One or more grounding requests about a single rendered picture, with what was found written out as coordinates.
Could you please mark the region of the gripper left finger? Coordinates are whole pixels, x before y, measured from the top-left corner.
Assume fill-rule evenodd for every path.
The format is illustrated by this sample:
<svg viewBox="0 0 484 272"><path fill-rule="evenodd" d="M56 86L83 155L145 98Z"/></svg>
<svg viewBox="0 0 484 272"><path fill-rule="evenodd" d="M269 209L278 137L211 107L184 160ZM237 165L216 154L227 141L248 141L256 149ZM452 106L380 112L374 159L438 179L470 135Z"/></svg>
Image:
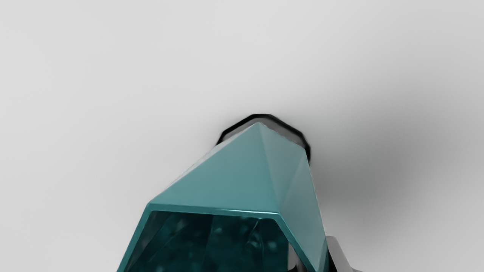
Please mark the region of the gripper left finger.
<svg viewBox="0 0 484 272"><path fill-rule="evenodd" d="M288 272L305 272L304 264L290 243L288 247Z"/></svg>

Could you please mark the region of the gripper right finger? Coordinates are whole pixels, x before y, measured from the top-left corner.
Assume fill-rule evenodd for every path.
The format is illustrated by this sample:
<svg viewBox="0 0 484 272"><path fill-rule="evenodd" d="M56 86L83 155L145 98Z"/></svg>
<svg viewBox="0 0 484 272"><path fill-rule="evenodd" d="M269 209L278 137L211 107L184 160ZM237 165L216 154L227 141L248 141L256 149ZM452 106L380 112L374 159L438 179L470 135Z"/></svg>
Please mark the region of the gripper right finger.
<svg viewBox="0 0 484 272"><path fill-rule="evenodd" d="M326 236L330 265L329 272L363 272L351 267L335 236Z"/></svg>

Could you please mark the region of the teal faceted mug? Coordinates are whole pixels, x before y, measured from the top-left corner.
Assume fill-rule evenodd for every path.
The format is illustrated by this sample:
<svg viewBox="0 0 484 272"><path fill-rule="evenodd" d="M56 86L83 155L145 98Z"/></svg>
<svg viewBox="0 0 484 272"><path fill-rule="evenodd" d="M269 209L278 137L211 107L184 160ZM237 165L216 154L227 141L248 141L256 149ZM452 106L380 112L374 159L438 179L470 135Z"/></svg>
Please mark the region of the teal faceted mug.
<svg viewBox="0 0 484 272"><path fill-rule="evenodd" d="M116 272L329 272L303 147L257 122L215 146L143 212Z"/></svg>

